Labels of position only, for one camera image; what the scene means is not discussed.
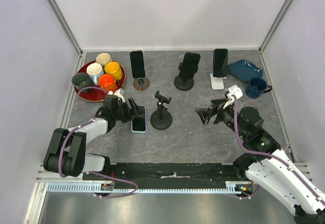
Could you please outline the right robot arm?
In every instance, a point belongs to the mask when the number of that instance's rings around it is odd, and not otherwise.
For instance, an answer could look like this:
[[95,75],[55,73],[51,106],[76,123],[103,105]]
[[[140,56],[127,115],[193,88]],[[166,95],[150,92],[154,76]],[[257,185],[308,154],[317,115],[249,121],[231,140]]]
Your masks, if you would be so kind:
[[212,100],[196,108],[202,123],[212,117],[234,131],[245,151],[233,162],[233,176],[249,179],[275,197],[293,215],[295,223],[324,223],[324,193],[287,156],[280,144],[263,129],[264,120],[254,107],[238,109],[237,101]]

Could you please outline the black round-base phone stand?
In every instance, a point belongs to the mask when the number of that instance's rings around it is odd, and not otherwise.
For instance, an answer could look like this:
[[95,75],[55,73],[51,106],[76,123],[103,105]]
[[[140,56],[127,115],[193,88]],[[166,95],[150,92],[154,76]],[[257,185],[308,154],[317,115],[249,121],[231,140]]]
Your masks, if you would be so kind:
[[164,106],[164,103],[169,104],[172,98],[166,98],[161,95],[159,90],[156,92],[155,98],[158,99],[157,110],[152,113],[150,123],[156,130],[166,130],[171,126],[173,119],[168,109]]

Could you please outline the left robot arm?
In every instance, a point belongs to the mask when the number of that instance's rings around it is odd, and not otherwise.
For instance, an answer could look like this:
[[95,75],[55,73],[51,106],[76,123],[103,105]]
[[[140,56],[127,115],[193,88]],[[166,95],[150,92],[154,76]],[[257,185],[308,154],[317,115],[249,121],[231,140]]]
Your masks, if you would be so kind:
[[103,106],[97,110],[94,118],[72,129],[54,130],[43,161],[44,169],[61,177],[79,176],[86,171],[88,142],[110,132],[117,121],[126,123],[144,114],[133,98],[124,102],[116,95],[105,96]]

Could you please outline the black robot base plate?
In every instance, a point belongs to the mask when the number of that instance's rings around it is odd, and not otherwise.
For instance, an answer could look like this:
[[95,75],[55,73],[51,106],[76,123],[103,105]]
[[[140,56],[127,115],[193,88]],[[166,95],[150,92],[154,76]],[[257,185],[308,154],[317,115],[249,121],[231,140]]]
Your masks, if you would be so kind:
[[139,189],[224,188],[227,181],[249,181],[232,164],[221,163],[111,163],[101,173]]

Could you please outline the light blue cased phone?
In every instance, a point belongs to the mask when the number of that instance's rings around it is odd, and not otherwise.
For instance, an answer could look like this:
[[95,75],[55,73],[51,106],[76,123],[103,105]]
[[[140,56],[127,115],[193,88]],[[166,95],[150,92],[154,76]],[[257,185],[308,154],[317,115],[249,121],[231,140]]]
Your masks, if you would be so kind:
[[140,109],[144,112],[143,115],[135,118],[131,121],[131,132],[132,133],[145,133],[147,132],[147,119],[146,119],[146,107],[143,105],[139,106]]

